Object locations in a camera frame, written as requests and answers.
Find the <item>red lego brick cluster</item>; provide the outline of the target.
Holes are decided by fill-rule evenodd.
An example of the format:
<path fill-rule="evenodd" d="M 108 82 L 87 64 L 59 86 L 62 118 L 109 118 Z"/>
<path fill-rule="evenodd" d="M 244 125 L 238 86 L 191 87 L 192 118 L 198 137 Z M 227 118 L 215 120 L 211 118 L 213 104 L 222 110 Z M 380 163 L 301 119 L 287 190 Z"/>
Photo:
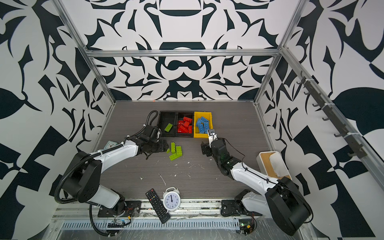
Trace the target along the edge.
<path fill-rule="evenodd" d="M 193 120 L 191 118 L 183 117 L 183 126 L 185 128 L 188 128 L 192 122 L 193 122 Z"/>

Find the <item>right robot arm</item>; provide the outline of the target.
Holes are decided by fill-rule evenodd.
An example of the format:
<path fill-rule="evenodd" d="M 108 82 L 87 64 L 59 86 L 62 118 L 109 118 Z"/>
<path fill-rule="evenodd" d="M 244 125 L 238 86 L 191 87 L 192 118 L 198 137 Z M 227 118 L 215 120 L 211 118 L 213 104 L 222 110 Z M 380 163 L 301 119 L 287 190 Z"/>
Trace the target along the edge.
<path fill-rule="evenodd" d="M 269 177 L 248 167 L 242 160 L 230 155 L 225 139 L 201 143 L 202 154 L 213 157 L 220 172 L 232 180 L 247 185 L 253 192 L 242 193 L 240 202 L 247 212 L 268 216 L 287 235 L 313 219 L 313 210 L 298 186 L 289 178 Z"/>

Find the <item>lone green lego brick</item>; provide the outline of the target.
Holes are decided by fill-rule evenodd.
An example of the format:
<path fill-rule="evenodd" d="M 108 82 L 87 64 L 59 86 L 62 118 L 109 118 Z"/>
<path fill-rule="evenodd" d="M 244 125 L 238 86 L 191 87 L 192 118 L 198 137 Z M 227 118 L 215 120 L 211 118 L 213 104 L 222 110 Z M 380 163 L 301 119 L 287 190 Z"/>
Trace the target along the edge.
<path fill-rule="evenodd" d="M 166 128 L 165 128 L 165 132 L 166 132 L 166 133 L 169 133 L 169 132 L 171 131 L 172 128 L 173 128 L 173 124 L 168 123 L 167 126 L 166 126 Z"/>

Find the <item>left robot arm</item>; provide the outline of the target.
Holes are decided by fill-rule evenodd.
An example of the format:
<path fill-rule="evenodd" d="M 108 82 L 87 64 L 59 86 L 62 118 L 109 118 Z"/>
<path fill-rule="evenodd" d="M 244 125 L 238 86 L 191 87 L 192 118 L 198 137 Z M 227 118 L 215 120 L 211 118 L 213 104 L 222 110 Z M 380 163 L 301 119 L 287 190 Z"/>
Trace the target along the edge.
<path fill-rule="evenodd" d="M 123 160 L 140 154 L 145 154 L 148 158 L 153 153 L 165 152 L 168 144 L 161 136 L 162 131 L 159 128 L 146 125 L 141 132 L 126 137 L 114 147 L 91 154 L 77 153 L 55 189 L 55 201 L 59 204 L 79 202 L 108 209 L 119 208 L 124 198 L 100 184 L 102 173 Z"/>

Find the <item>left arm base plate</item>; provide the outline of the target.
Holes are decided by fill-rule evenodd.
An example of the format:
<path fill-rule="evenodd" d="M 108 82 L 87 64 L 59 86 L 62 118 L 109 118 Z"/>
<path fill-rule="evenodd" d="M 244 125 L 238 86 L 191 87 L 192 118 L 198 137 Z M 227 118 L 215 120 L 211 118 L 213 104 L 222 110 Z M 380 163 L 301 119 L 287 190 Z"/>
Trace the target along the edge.
<path fill-rule="evenodd" d="M 141 201 L 119 201 L 113 208 L 101 206 L 98 212 L 99 218 L 137 217 L 141 212 Z"/>

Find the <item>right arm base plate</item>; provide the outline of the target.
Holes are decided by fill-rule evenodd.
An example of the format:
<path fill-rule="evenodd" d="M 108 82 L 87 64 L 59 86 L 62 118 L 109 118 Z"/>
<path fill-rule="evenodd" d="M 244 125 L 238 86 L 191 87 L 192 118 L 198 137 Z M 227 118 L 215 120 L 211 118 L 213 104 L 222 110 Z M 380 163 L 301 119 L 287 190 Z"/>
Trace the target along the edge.
<path fill-rule="evenodd" d="M 222 200 L 221 201 L 221 215 L 223 217 L 230 216 L 248 216 L 249 213 L 241 203 L 236 200 Z"/>

